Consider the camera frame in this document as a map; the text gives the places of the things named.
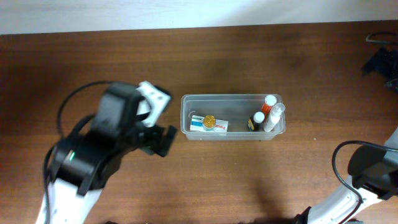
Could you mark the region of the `small jar gold lid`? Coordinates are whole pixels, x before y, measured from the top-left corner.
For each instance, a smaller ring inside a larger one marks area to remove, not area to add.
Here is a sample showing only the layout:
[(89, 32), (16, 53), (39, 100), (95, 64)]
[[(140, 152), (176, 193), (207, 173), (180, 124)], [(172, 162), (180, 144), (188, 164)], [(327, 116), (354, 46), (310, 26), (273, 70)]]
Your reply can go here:
[(203, 129), (205, 131), (211, 131), (216, 126), (216, 119), (212, 115), (207, 115), (203, 118)]

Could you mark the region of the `orange tablet tube white cap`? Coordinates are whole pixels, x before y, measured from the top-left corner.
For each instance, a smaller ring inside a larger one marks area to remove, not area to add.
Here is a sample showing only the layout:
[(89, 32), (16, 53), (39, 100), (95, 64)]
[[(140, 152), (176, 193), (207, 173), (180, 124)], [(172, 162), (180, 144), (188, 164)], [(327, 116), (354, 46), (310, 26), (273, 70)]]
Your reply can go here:
[(272, 107), (277, 103), (277, 98), (274, 95), (267, 95), (264, 98), (264, 104), (261, 108), (261, 112), (267, 117), (272, 109)]

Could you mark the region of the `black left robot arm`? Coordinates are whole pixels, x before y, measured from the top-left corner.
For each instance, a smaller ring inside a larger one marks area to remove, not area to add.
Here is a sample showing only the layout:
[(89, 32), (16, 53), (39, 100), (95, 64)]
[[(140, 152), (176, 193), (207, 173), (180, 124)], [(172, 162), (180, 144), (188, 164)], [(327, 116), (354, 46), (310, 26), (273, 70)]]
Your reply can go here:
[(149, 82), (106, 81), (96, 113), (82, 118), (45, 156), (44, 198), (37, 223), (83, 223), (123, 157), (136, 149), (165, 157), (177, 130), (156, 124), (172, 95)]

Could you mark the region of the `white Panadol box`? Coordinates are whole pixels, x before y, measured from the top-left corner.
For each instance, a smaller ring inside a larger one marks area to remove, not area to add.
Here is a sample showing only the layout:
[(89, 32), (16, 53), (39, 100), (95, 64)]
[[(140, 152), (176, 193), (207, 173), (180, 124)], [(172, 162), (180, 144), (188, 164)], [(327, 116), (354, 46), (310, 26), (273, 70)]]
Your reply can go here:
[(190, 131), (204, 133), (226, 133), (228, 130), (228, 125), (228, 121), (216, 119), (212, 115), (205, 117), (193, 115), (190, 122)]

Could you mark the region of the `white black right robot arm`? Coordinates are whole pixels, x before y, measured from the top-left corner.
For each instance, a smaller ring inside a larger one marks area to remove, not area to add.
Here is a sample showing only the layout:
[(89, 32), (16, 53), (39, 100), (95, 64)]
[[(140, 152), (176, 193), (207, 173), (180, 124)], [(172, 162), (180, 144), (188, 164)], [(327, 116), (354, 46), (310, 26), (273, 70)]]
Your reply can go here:
[[(358, 145), (348, 163), (348, 177), (336, 168), (337, 153), (345, 146)], [(349, 140), (333, 151), (331, 165), (341, 185), (323, 202), (308, 207), (293, 223), (349, 223), (365, 208), (397, 195), (397, 131), (383, 144)]]

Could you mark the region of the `dark bottle white cap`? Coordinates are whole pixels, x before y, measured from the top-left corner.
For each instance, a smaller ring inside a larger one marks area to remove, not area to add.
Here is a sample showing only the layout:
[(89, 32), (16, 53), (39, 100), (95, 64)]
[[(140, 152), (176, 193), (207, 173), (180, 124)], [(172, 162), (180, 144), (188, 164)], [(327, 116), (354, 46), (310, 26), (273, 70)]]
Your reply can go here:
[(265, 115), (263, 112), (258, 111), (254, 113), (248, 120), (248, 128), (252, 132), (257, 132), (262, 128)]

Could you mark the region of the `white dropper bottle clear cap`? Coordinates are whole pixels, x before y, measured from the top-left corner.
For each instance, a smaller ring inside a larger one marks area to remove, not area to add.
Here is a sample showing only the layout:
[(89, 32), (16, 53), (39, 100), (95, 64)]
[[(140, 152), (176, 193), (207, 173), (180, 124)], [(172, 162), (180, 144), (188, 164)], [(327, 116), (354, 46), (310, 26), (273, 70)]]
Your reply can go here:
[(276, 103), (270, 110), (267, 117), (267, 121), (264, 122), (263, 130), (265, 132), (271, 132), (276, 124), (280, 121), (282, 113), (285, 111), (285, 105), (283, 103)]

